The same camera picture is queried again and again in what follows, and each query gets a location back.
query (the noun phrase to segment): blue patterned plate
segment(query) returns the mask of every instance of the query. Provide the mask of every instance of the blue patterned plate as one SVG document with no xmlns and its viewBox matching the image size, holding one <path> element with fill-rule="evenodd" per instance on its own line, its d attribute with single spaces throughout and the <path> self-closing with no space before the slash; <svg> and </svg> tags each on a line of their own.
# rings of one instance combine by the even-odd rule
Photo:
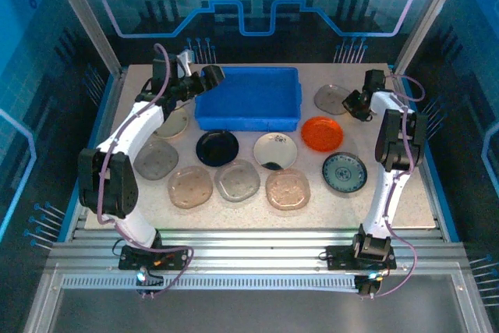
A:
<svg viewBox="0 0 499 333">
<path fill-rule="evenodd" d="M 322 165 L 327 184 L 341 193 L 353 193 L 366 184 L 367 170 L 362 161 L 348 152 L 337 152 Z"/>
</svg>

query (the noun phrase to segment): white robotic arm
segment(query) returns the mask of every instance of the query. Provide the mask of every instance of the white robotic arm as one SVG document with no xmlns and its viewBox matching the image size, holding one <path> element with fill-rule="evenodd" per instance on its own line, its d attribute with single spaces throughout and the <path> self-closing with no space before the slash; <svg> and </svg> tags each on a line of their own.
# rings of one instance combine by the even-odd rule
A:
<svg viewBox="0 0 499 333">
<path fill-rule="evenodd" d="M 224 78 L 219 66 L 206 66 L 203 75 L 191 73 L 190 51 L 169 56 L 172 74 L 166 90 L 157 98 L 165 81 L 165 61 L 155 59 L 153 77 L 136 98 L 132 111 L 118 129 L 96 149 L 84 149 L 78 159 L 80 202 L 98 214 L 99 171 L 109 158 L 104 182 L 102 218 L 112 219 L 131 247 L 153 249 L 161 245 L 157 230 L 136 207 L 139 190 L 133 174 L 133 162 L 150 135 L 175 109 L 177 101 L 187 101 L 216 87 Z"/>
<path fill-rule="evenodd" d="M 376 262 L 385 262 L 393 255 L 387 223 L 391 225 L 393 221 L 402 190 L 412 172 L 405 146 L 409 148 L 413 166 L 421 163 L 427 124 L 426 115 L 408 109 L 396 94 L 385 90 L 384 82 L 383 71 L 370 70 L 366 72 L 363 92 L 354 90 L 343 101 L 349 113 L 361 121 L 370 121 L 373 114 L 383 116 L 375 149 L 376 161 L 380 163 L 377 187 L 369 213 L 353 241 L 356 259 Z"/>
</svg>

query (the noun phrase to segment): blue bin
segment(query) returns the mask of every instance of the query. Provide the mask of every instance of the blue bin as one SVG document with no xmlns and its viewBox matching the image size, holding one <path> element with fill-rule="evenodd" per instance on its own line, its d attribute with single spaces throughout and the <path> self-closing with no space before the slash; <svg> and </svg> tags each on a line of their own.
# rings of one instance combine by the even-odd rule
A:
<svg viewBox="0 0 499 333">
<path fill-rule="evenodd" d="M 225 80 L 196 98 L 202 130 L 293 132 L 301 118 L 296 68 L 224 67 Z"/>
</svg>

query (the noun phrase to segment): plate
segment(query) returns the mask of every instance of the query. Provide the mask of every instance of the plate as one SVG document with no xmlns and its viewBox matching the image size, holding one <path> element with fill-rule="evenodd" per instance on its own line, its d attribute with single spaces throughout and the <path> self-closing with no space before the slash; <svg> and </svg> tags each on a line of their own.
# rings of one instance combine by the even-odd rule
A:
<svg viewBox="0 0 499 333">
<path fill-rule="evenodd" d="M 230 163 L 239 153 L 239 143 L 226 130 L 211 130 L 197 141 L 196 154 L 201 162 L 210 167 Z"/>
<path fill-rule="evenodd" d="M 265 190 L 272 207 L 281 211 L 298 210 L 310 200 L 309 181 L 295 169 L 273 172 L 267 178 Z"/>
<path fill-rule="evenodd" d="M 215 173 L 215 185 L 221 197 L 229 202 L 242 202 L 260 188 L 260 176 L 246 160 L 234 160 Z"/>
<path fill-rule="evenodd" d="M 167 140 L 183 132 L 189 124 L 189 115 L 184 108 L 174 110 L 166 122 L 157 128 L 153 134 Z"/>
<path fill-rule="evenodd" d="M 179 163 L 179 153 L 164 140 L 150 140 L 140 149 L 133 167 L 142 177 L 157 181 L 165 177 Z"/>
<path fill-rule="evenodd" d="M 212 193 L 210 174 L 202 167 L 182 168 L 168 180 L 168 195 L 178 208 L 197 207 L 210 199 Z"/>
<path fill-rule="evenodd" d="M 313 103 L 321 111 L 332 115 L 343 115 L 346 113 L 343 101 L 350 95 L 350 92 L 343 87 L 335 85 L 322 86 L 313 97 Z"/>
<path fill-rule="evenodd" d="M 353 193 L 366 184 L 367 170 L 354 154 L 337 152 L 322 165 L 322 176 L 330 187 L 340 193 Z"/>
<path fill-rule="evenodd" d="M 295 142 L 282 133 L 261 136 L 253 148 L 255 159 L 262 167 L 272 171 L 291 167 L 298 156 Z"/>
<path fill-rule="evenodd" d="M 328 117 L 312 117 L 302 126 L 302 139 L 315 151 L 334 151 L 342 145 L 343 129 Z"/>
</svg>

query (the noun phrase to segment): orange plate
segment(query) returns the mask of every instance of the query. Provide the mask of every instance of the orange plate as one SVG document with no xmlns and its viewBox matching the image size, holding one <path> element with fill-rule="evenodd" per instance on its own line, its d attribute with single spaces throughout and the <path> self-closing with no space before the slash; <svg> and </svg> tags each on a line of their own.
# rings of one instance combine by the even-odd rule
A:
<svg viewBox="0 0 499 333">
<path fill-rule="evenodd" d="M 312 117 L 303 124 L 302 138 L 312 150 L 328 152 L 341 146 L 343 130 L 333 119 Z"/>
</svg>

